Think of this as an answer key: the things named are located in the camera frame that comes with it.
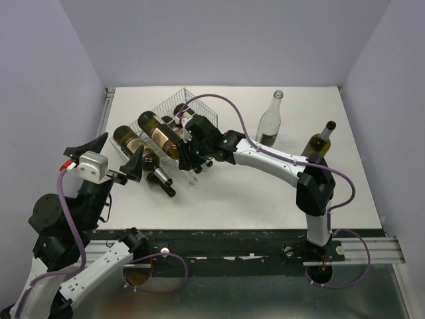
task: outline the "gray wall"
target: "gray wall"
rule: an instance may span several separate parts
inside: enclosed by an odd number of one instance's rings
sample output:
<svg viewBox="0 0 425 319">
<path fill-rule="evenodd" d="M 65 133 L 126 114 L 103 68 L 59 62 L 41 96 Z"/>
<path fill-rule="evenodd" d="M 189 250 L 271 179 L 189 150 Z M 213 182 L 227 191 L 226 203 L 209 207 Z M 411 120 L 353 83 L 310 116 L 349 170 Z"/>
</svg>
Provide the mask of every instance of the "gray wall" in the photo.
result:
<svg viewBox="0 0 425 319">
<path fill-rule="evenodd" d="M 425 314 L 425 2 L 392 0 L 342 89 L 384 226 Z"/>
<path fill-rule="evenodd" d="M 0 308 L 16 302 L 66 146 L 94 137 L 104 89 L 57 0 L 0 3 Z M 75 182 L 66 178 L 69 193 Z"/>
<path fill-rule="evenodd" d="M 342 85 L 389 0 L 60 0 L 106 86 Z"/>
</svg>

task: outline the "tabletop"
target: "tabletop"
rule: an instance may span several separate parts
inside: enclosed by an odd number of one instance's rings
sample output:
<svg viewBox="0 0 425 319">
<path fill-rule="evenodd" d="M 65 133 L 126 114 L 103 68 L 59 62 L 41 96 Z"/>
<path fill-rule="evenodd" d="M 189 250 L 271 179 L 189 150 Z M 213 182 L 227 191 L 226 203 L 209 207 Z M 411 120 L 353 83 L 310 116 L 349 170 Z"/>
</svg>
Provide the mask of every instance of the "tabletop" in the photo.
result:
<svg viewBox="0 0 425 319">
<path fill-rule="evenodd" d="M 121 125 L 136 121 L 183 86 L 148 86 L 116 88 L 106 131 L 112 135 Z M 354 201 L 334 210 L 333 228 L 381 228 L 356 143 L 350 129 L 339 91 L 336 87 L 229 87 L 186 86 L 194 95 L 220 94 L 233 101 L 246 122 L 251 137 L 258 121 L 268 108 L 273 93 L 284 92 L 282 125 L 274 148 L 289 154 L 301 154 L 308 139 L 320 133 L 329 120 L 337 123 L 331 136 L 331 149 L 325 156 L 330 167 L 347 174 L 357 188 Z M 221 132 L 242 128 L 234 110 L 224 101 L 203 98 L 218 114 Z M 123 164 L 108 141 L 102 154 L 109 168 L 118 170 Z M 170 199 L 158 187 L 150 189 L 142 179 L 112 189 L 113 206 L 110 220 L 101 229 L 305 229 L 305 215 L 296 206 L 296 189 L 284 181 L 251 167 L 215 163 L 197 175 L 198 182 L 189 185 L 177 180 L 177 195 Z M 335 177 L 333 203 L 346 200 L 351 189 Z"/>
</svg>

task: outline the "purple cable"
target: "purple cable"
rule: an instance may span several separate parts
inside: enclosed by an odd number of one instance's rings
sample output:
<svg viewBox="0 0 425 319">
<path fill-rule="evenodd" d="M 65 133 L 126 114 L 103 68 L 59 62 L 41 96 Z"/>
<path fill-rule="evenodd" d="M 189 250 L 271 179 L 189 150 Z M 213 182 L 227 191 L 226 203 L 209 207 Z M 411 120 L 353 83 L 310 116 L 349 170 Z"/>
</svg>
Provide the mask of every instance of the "purple cable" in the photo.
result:
<svg viewBox="0 0 425 319">
<path fill-rule="evenodd" d="M 183 279 L 183 281 L 177 287 L 172 288 L 172 289 L 166 289 L 166 290 L 155 290 L 155 289 L 149 289 L 149 288 L 141 288 L 141 287 L 138 287 L 138 286 L 133 286 L 132 284 L 129 283 L 129 285 L 131 287 L 135 288 L 138 291 L 152 292 L 154 294 L 169 294 L 171 292 L 175 292 L 175 291 L 179 290 L 181 287 L 183 287 L 186 284 L 186 282 L 189 279 L 189 269 L 187 268 L 187 264 L 186 264 L 185 260 L 183 258 L 181 258 L 179 255 L 172 254 L 172 253 L 157 253 L 157 254 L 147 255 L 145 257 L 135 259 L 134 261 L 131 262 L 131 264 L 138 263 L 139 261 L 144 261 L 146 259 L 150 259 L 150 258 L 153 258 L 153 257 L 159 257 L 159 256 L 174 257 L 174 258 L 179 259 L 183 263 L 183 266 L 185 267 L 185 278 Z"/>
<path fill-rule="evenodd" d="M 314 282 L 313 279 L 311 279 L 310 270 L 308 269 L 308 267 L 306 267 L 305 268 L 305 277 L 307 277 L 308 281 L 310 281 L 310 284 L 313 284 L 314 286 L 317 286 L 317 287 L 320 287 L 320 288 L 326 288 L 326 289 L 344 289 L 344 288 L 349 288 L 351 286 L 354 286 L 355 284 L 358 284 L 363 279 L 365 279 L 367 274 L 369 273 L 369 269 L 371 268 L 371 252 L 369 251 L 369 248 L 368 248 L 365 240 L 363 238 L 361 238 L 361 236 L 359 234 L 357 234 L 356 232 L 354 232 L 350 229 L 337 229 L 334 232 L 333 236 L 336 236 L 337 233 L 339 233 L 340 231 L 346 231 L 346 232 L 356 236 L 358 239 L 360 239 L 362 244 L 365 246 L 365 250 L 366 250 L 366 254 L 367 254 L 367 265 L 366 265 L 366 269 L 365 269 L 364 273 L 358 279 L 354 280 L 353 282 L 350 282 L 349 284 L 342 284 L 341 286 L 325 286 L 324 284 L 319 284 L 317 282 Z"/>
<path fill-rule="evenodd" d="M 73 276 L 78 274 L 79 272 L 81 272 L 82 270 L 84 270 L 84 268 L 86 267 L 86 261 L 87 261 L 87 257 L 86 257 L 86 250 L 84 249 L 84 244 L 82 242 L 82 239 L 80 237 L 80 234 L 78 233 L 78 229 L 75 226 L 74 221 L 72 220 L 72 215 L 71 212 L 69 211 L 68 205 L 66 204 L 66 200 L 65 200 L 65 195 L 64 195 L 64 190 L 63 190 L 63 186 L 62 186 L 62 182 L 64 179 L 64 176 L 66 174 L 67 170 L 63 169 L 62 171 L 59 172 L 59 176 L 58 176 L 58 182 L 57 182 L 57 188 L 58 188 L 58 197 L 59 197 L 59 201 L 60 201 L 60 205 L 62 206 L 62 210 L 64 212 L 64 216 L 66 218 L 66 221 L 68 222 L 69 228 L 71 230 L 72 236 L 74 236 L 75 242 L 78 246 L 78 250 L 80 251 L 80 255 L 81 255 L 81 265 L 75 269 L 68 269 L 68 270 L 58 270 L 58 271 L 52 271 L 52 272 L 46 272 L 44 274 L 41 274 L 40 276 L 35 277 L 30 283 L 30 288 L 26 289 L 26 291 L 24 291 L 21 301 L 19 302 L 17 311 L 16 311 L 16 317 L 19 318 L 19 316 L 21 315 L 23 306 L 25 305 L 25 302 L 28 299 L 29 293 L 31 291 L 31 289 L 34 287 L 34 285 L 40 281 L 41 279 L 50 277 L 50 276 L 59 276 L 59 275 L 68 275 L 68 274 L 72 274 Z"/>
<path fill-rule="evenodd" d="M 319 168 L 319 169 L 324 169 L 326 171 L 330 171 L 332 173 L 335 173 L 335 174 L 341 176 L 343 179 L 345 179 L 348 182 L 348 184 L 350 185 L 350 187 L 351 187 L 351 196 L 350 196 L 350 198 L 348 198 L 348 200 L 344 201 L 343 203 L 340 203 L 340 204 L 337 204 L 337 205 L 334 205 L 334 206 L 330 207 L 328 209 L 329 212 L 332 211 L 332 210 L 334 210 L 334 209 L 336 209 L 336 208 L 340 208 L 342 206 L 346 206 L 346 205 L 350 204 L 354 200 L 354 197 L 356 196 L 356 187 L 354 186 L 353 181 L 347 175 L 345 175 L 344 173 L 342 173 L 342 172 L 340 172 L 340 171 L 338 171 L 336 169 L 333 169 L 333 168 L 330 168 L 330 167 L 327 167 L 327 166 L 323 166 L 323 165 L 318 165 L 318 164 L 314 164 L 314 163 L 304 163 L 304 162 L 294 161 L 293 159 L 286 158 L 284 156 L 280 156 L 280 155 L 275 154 L 273 152 L 270 152 L 268 150 L 262 149 L 261 148 L 261 144 L 256 143 L 255 141 L 251 140 L 250 136 L 248 135 L 248 130 L 246 129 L 244 119 L 242 118 L 242 114 L 239 112 L 239 109 L 236 107 L 236 105 L 232 101 L 230 101 L 228 98 L 225 98 L 224 96 L 221 96 L 221 95 L 218 95 L 218 94 L 201 94 L 201 95 L 195 96 L 195 97 L 191 98 L 189 101 L 186 102 L 186 104 L 180 109 L 179 113 L 177 113 L 176 116 L 179 117 L 182 112 L 184 112 L 187 108 L 189 108 L 189 103 L 191 103 L 191 102 L 193 102 L 195 100 L 198 100 L 199 98 L 206 98 L 206 97 L 220 98 L 221 100 L 224 100 L 224 101 L 228 102 L 234 108 L 235 112 L 238 114 L 238 117 L 239 117 L 239 120 L 240 120 L 240 125 L 242 126 L 242 129 L 244 131 L 246 140 L 257 151 L 262 152 L 264 154 L 267 154 L 269 156 L 272 156 L 273 158 L 277 158 L 279 160 L 286 161 L 288 163 L 292 163 L 294 165 L 303 165 L 303 166 L 309 166 L 309 167 L 315 167 L 315 168 Z"/>
</svg>

